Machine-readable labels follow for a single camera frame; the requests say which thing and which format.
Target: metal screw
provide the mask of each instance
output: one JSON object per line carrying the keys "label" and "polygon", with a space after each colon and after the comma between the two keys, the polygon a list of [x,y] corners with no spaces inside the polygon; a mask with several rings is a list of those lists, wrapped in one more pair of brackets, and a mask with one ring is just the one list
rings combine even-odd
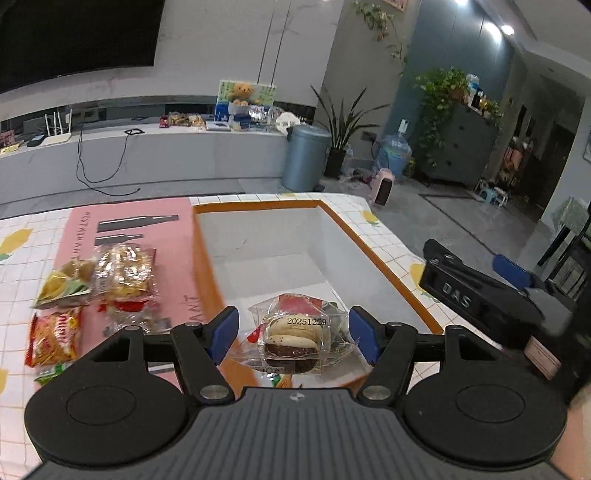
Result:
{"label": "metal screw", "polygon": [[208,385],[203,387],[199,394],[207,400],[221,400],[226,398],[230,391],[223,385]]}
{"label": "metal screw", "polygon": [[368,400],[379,401],[379,400],[386,400],[390,398],[392,392],[388,387],[384,387],[383,385],[371,385],[367,388],[363,389],[363,396]]}

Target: pink placemat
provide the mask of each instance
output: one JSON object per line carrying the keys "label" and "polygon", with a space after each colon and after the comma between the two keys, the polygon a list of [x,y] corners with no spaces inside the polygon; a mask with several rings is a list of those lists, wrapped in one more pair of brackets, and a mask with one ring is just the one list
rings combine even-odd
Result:
{"label": "pink placemat", "polygon": [[[113,232],[96,232],[99,222],[144,215],[178,215],[178,220]],[[204,322],[193,275],[193,212],[188,198],[74,208],[54,265],[60,267],[73,258],[92,258],[96,237],[139,233],[144,237],[130,243],[156,249],[155,272],[163,317],[169,317],[173,326],[188,321]],[[103,331],[109,321],[104,314],[96,311],[95,304],[91,304],[85,308],[82,322],[81,353],[85,354],[105,339]],[[174,373],[164,374],[163,377],[177,383]]]}

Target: wrapped macaron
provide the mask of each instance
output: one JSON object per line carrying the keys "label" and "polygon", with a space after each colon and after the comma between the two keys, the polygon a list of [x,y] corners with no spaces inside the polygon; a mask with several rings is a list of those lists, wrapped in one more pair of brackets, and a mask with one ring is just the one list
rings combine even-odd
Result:
{"label": "wrapped macaron", "polygon": [[322,373],[355,347],[346,331],[348,315],[336,303],[286,293],[249,311],[256,329],[231,357],[256,370]]}

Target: bottle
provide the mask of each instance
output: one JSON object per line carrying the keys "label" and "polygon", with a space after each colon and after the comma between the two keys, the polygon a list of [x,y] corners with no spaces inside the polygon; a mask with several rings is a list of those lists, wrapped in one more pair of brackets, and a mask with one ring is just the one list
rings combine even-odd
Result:
{"label": "bottle", "polygon": [[395,178],[402,176],[402,172],[413,154],[413,149],[404,138],[407,128],[408,121],[402,120],[400,127],[398,127],[398,133],[389,135],[380,142],[379,154],[376,159],[377,171],[388,168]]}
{"label": "bottle", "polygon": [[113,230],[122,230],[124,228],[139,228],[147,225],[155,225],[156,223],[175,222],[178,220],[178,215],[161,215],[161,216],[138,216],[130,218],[117,218],[115,220],[105,220],[99,222],[96,228],[97,232],[112,232]]}
{"label": "bottle", "polygon": [[141,233],[138,233],[137,235],[125,235],[122,233],[120,235],[98,236],[95,238],[95,247],[98,247],[99,245],[122,244],[128,240],[137,240],[138,238],[143,237],[144,236]]}

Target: plastic bag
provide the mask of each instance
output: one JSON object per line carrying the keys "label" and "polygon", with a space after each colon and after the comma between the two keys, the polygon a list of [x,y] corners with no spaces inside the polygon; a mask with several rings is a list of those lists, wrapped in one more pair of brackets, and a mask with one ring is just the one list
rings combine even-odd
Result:
{"label": "plastic bag", "polygon": [[78,358],[80,308],[33,317],[25,364],[55,365]]}
{"label": "plastic bag", "polygon": [[103,245],[95,252],[96,295],[102,302],[144,303],[158,296],[156,250],[137,244]]}
{"label": "plastic bag", "polygon": [[110,324],[105,336],[128,325],[138,325],[145,333],[164,333],[170,319],[162,319],[154,276],[156,250],[137,244],[99,247],[95,290],[100,299],[99,311]]}
{"label": "plastic bag", "polygon": [[248,310],[256,329],[228,355],[255,370],[323,373],[355,349],[348,314],[334,303],[285,293]]}
{"label": "plastic bag", "polygon": [[129,325],[139,326],[146,335],[165,333],[172,328],[170,318],[160,315],[160,304],[155,300],[148,300],[139,310],[127,302],[115,301],[105,306],[105,314],[111,321],[103,330],[105,336],[113,335]]}
{"label": "plastic bag", "polygon": [[59,270],[53,270],[45,279],[33,308],[76,307],[92,299],[92,278],[95,263],[92,260],[71,260]]}

